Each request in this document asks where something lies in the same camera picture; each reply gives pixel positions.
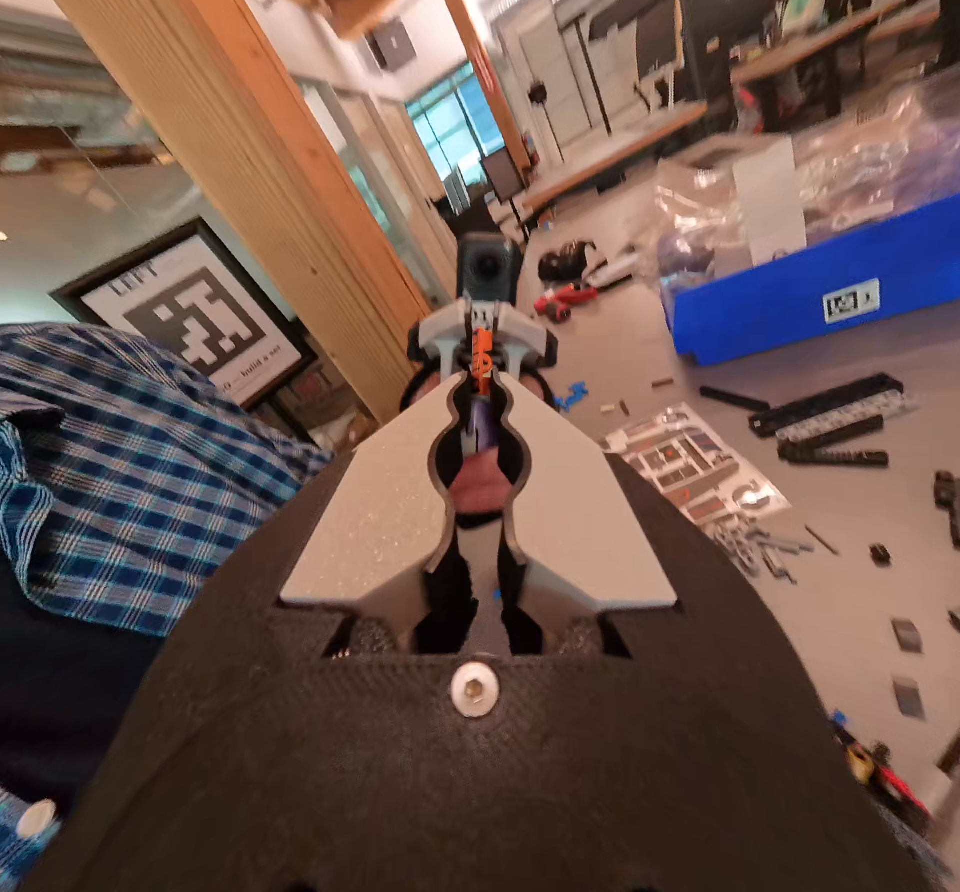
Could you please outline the orange lego piece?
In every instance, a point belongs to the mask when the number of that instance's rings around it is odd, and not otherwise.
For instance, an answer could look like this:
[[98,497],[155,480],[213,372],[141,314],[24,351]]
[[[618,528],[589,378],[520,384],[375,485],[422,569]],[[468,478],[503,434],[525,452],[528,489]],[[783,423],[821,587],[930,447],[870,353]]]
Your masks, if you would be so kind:
[[497,303],[475,301],[470,307],[470,372],[475,394],[489,399],[494,369]]

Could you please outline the monitor on stand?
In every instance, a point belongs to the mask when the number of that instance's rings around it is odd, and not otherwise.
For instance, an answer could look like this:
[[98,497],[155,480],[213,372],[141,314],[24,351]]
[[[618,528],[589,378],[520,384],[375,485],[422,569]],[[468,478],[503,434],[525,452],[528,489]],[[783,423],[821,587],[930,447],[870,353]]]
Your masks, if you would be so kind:
[[503,146],[481,156],[481,166],[498,202],[508,204],[518,223],[522,224],[517,198],[526,191],[526,181],[509,149]]

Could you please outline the person's torso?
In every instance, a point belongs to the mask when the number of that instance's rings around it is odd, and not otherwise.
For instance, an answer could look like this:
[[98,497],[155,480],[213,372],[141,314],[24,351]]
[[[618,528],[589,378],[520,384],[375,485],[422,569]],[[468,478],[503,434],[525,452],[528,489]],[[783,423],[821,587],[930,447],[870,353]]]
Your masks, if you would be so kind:
[[87,803],[165,637],[43,610],[2,557],[2,890]]

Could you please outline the red and black toy vehicle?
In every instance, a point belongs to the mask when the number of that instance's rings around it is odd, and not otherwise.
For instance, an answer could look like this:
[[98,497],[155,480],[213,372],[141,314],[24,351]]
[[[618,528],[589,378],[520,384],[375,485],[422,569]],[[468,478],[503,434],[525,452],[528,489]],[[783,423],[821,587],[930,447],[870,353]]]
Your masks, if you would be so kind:
[[575,282],[546,290],[534,303],[534,312],[554,324],[570,320],[575,307],[599,297],[599,291],[588,283]]

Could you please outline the black rounded object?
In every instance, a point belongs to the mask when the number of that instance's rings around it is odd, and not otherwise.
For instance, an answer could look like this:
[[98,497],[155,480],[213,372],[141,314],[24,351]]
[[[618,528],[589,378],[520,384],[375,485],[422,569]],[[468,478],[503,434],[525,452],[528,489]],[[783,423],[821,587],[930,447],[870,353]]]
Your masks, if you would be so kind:
[[536,274],[543,283],[571,283],[581,280],[590,265],[590,252],[596,251],[593,240],[578,239],[563,243],[558,249],[544,252]]

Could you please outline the lego sticker sheet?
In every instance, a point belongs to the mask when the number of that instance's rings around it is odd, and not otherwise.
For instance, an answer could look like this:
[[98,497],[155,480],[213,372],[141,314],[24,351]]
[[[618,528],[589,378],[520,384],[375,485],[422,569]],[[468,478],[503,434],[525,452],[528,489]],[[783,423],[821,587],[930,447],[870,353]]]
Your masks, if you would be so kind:
[[689,405],[631,421],[599,441],[700,528],[750,524],[791,503]]

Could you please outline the person's left hand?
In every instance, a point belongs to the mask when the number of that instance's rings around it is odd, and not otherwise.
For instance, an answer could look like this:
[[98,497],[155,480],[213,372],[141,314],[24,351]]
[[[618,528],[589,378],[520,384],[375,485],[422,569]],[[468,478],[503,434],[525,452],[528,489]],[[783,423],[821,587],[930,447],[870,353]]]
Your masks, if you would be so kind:
[[499,466],[499,449],[467,456],[448,491],[457,519],[481,520],[502,514],[513,485]]

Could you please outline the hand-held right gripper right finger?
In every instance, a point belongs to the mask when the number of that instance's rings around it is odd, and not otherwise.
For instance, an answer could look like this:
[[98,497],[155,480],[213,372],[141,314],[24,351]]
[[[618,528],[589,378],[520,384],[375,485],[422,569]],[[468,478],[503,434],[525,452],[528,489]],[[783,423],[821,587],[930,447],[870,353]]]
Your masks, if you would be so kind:
[[672,608],[677,593],[600,445],[510,374],[495,381],[521,458],[503,513],[523,571],[518,605],[541,627]]

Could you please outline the white flat object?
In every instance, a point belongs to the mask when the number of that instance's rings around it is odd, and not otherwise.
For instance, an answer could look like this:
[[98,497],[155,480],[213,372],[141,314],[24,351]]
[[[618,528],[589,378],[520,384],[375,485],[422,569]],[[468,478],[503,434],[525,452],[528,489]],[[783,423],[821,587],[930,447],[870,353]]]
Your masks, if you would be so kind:
[[584,276],[585,285],[601,293],[617,285],[632,281],[642,263],[642,254],[630,247],[621,250],[613,259],[603,259]]

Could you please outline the pile of grey lego pieces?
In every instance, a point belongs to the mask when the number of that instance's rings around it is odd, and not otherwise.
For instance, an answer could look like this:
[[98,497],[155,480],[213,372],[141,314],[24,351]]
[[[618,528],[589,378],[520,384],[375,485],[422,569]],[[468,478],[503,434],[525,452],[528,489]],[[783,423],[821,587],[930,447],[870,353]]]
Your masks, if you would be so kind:
[[751,579],[767,574],[776,581],[796,585],[786,559],[814,552],[813,544],[774,535],[741,514],[721,514],[705,523],[701,530]]

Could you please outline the long black lego frame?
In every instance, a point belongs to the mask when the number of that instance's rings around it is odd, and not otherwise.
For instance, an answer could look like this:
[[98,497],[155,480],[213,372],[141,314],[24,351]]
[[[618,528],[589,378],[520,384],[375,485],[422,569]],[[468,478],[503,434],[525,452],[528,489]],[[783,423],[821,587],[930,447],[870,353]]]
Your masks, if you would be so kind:
[[749,418],[760,439],[812,442],[868,418],[894,418],[918,406],[902,381],[879,372],[820,393],[796,399]]

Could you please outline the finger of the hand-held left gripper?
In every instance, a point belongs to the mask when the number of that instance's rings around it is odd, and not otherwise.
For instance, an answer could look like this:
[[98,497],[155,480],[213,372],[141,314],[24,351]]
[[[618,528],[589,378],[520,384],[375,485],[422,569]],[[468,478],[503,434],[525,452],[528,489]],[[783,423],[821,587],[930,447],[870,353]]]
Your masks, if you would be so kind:
[[438,361],[446,380],[471,364],[473,337],[473,303],[454,301],[417,324],[417,360]]
[[522,369],[546,359],[546,329],[512,305],[496,305],[492,351],[500,369]]

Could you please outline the wooden post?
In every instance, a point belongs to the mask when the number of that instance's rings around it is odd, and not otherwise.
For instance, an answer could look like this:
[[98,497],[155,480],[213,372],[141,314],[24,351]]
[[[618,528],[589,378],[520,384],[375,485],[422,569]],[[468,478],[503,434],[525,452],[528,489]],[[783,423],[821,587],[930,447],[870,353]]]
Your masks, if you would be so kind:
[[54,0],[381,424],[427,315],[246,0]]

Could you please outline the white paper sheet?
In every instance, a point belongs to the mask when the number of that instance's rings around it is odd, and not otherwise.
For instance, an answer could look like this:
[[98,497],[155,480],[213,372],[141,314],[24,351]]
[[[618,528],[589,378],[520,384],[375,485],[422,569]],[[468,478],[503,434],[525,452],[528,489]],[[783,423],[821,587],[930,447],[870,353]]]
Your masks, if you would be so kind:
[[731,168],[752,265],[804,250],[807,222],[792,136],[753,137]]

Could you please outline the distant wooden table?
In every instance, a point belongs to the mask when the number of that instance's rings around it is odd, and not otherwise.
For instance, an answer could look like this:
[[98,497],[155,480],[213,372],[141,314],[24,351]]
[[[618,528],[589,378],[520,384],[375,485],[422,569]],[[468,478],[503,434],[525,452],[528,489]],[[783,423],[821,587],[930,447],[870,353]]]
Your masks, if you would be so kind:
[[791,37],[755,58],[732,67],[730,80],[738,86],[759,82],[847,41],[866,37],[868,42],[875,43],[932,25],[939,16],[940,6],[934,0],[922,0],[908,6],[894,3],[863,10],[821,31]]

